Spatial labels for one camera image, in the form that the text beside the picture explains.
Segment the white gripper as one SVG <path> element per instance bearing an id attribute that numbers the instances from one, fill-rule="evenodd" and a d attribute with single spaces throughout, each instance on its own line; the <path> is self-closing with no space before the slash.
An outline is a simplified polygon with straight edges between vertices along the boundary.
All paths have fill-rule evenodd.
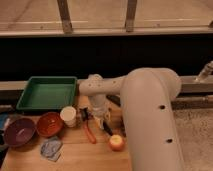
<path id="1" fill-rule="evenodd" d="M 105 95 L 98 94 L 92 96 L 90 103 L 92 105 L 92 115 L 100 124 L 110 120 L 109 103 Z"/>

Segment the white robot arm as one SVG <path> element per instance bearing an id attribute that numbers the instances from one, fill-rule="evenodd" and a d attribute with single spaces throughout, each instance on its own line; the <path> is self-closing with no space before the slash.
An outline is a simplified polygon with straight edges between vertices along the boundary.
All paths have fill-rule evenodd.
<path id="1" fill-rule="evenodd" d="M 99 118 L 106 96 L 120 96 L 133 171 L 185 171 L 171 107 L 180 90 L 180 77 L 169 68 L 139 68 L 111 79 L 95 74 L 79 85 Z"/>

